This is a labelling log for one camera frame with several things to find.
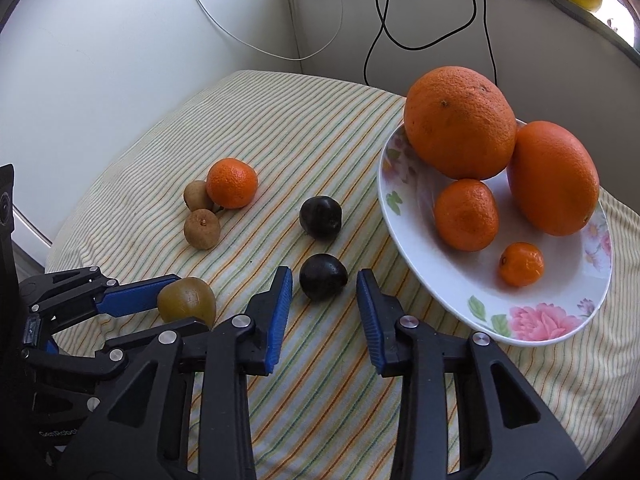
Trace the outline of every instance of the oval orange fruit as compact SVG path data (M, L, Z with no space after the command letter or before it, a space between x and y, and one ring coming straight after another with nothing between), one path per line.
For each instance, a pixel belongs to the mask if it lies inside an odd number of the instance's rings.
M248 205L258 189L254 168L236 158L217 161L207 175L207 194L226 209Z
M479 180L464 178L449 184L433 206L438 234L460 251L479 251L498 234L500 224L494 194Z
M443 66L423 75L404 104L409 143L449 178L484 180L506 168L516 118L502 92L478 72Z
M578 232L598 203L598 172L589 153L569 131L547 121L518 131L507 176L520 211L550 235Z
M509 245L502 253L498 263L498 273L509 285L531 285L545 273L545 260L535 245L516 242Z

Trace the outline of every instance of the olive green round fruit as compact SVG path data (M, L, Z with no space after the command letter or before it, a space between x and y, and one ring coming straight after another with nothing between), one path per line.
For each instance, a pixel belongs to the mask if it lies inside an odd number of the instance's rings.
M158 312L165 323L193 316L211 328L216 320L216 296L200 278L183 278L159 292Z
M196 209L184 221L184 237L191 247L208 250L220 240L220 221L208 209Z
M207 183L204 180L194 180L188 183L187 187L184 188L182 197L189 211L196 211L197 209L213 211L216 208L213 200L207 194Z

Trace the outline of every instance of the floral plate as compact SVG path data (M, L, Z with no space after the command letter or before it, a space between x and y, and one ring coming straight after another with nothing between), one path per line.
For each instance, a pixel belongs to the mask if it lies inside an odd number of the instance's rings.
M398 250L422 284L458 319L508 344L542 346L583 329L611 280L611 238L600 203L579 233L550 236L516 209L503 171L485 181L500 212L498 235L484 250L464 253L440 240L433 221L433 202L449 182L415 155L398 127L380 156L378 198ZM533 285L510 287L497 275L512 242L533 243L545 257L544 276Z

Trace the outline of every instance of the plate rim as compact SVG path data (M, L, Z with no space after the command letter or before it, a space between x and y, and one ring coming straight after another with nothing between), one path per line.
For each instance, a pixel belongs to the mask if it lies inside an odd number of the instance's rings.
M517 123L519 126L524 126L525 122L516 119ZM388 211L387 208L385 206L385 200L384 200L384 196L383 196L383 189L382 189L382 163L384 161L384 156L385 156L385 151L386 151L386 147L389 144L389 141L393 138L394 135L396 135L398 132L400 132L401 130L404 130L404 121L402 121L394 130L393 132L386 138L385 143L382 147L382 149L380 150L380 155L378 157L378 170L376 173L376 179L377 179L377 188L378 188L378 202L380 203L380 209L382 209L382 216L385 219L385 224L386 224L386 228L389 232L389 235L391 236L392 240L394 241L394 244L396 245L396 248L398 249L398 252L401 254L402 259L404 260L404 262L407 264L407 266L412 270L412 272L414 273L415 277L418 279L418 281L425 287L427 288L427 290L429 291L429 293L441 304L441 306L447 311L449 312L452 316L455 316L457 319L459 319L460 321L462 321L463 323L465 323L467 326L470 326L473 330L476 330L477 332L483 332L483 333L487 333L486 329L483 328L482 326L480 326L478 323L476 323L475 321L471 320L470 318L464 316L463 314L460 314L460 311L457 309L454 309L452 306L449 305L449 303L447 303L447 301L444 301L443 298L431 287L429 286L423 279L420 278L420 273L418 272L418 270L415 268L414 264L411 262L411 259L407 257L407 255L404 252L404 249L402 248L401 244L398 242L398 238L396 236L396 232L394 231L394 229L391 226L391 222L389 221L389 217L388 217ZM607 214L604 211L604 208L602 207L602 203L600 202L600 199L598 198L598 206L600 207L600 209L602 210L602 214L604 216L605 222L607 224L607 231L610 233L610 225L609 225L609 219L607 218ZM611 246L611 268L609 271L609 275L607 277L607 285L606 288L604 290L604 293L602 295L602 297L598 300L598 304L597 306L594 308L593 312L591 313L591 315L583 322L580 324L580 326L574 328L573 330L571 330L571 332L568 332L564 335L561 335L560 337L556 337L554 339L546 339L544 341L522 341L520 339L514 339L511 337L505 337L503 335L497 334L497 333L489 333L488 335L499 342L508 344L508 345L512 345L512 346L520 346L520 347L528 347L528 348L535 348L535 347L539 347L539 346L548 346L548 345L552 345L552 344L556 344L562 341L565 341L571 337L573 337L574 335L576 335L578 332L581 332L589 323L591 323L591 321L593 320L593 318L595 317L596 313L600 310L600 308L602 307L607 294L609 293L609 288L611 285L611 277L613 275L613 266L614 266L614 259L615 259L615 250L613 247L613 244Z

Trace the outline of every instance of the white cable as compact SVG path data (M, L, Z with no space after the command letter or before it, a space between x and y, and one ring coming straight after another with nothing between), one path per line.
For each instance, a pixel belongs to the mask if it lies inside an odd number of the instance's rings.
M234 36L231 32L229 32L228 30L226 30L225 27L223 27L222 25L220 25L218 23L218 21L209 13L209 11L206 9L206 7L204 6L204 4L200 1L200 0L196 0L196 2L198 3L198 5L200 6L200 8L203 10L203 12L209 17L209 19L215 23L218 28L220 30L222 30L225 34L228 34L229 36L231 36L234 40L239 41L240 43L246 45L246 46L250 46L252 49L257 50L258 52L261 52L263 54L266 54L267 56L272 56L272 57L277 57L278 59L284 59L286 61L304 61L305 59L309 59L310 57L315 56L316 54L319 54L320 52L322 52L324 49L326 49L329 45L331 45L333 43L333 41L335 40L336 36L338 36L338 33L340 32L340 29L342 28L342 14L343 14L343 6L342 6L342 0L338 0L340 2L340 22L338 22L338 30L335 31L334 36L329 40L329 43L327 43L324 47L322 47L320 50L316 50L313 54L309 54L308 56L305 57L284 57L284 56L278 56L278 54L272 54L271 52L267 52L261 48L258 48L256 46L253 46L252 44L249 44L243 40L241 40L240 38Z

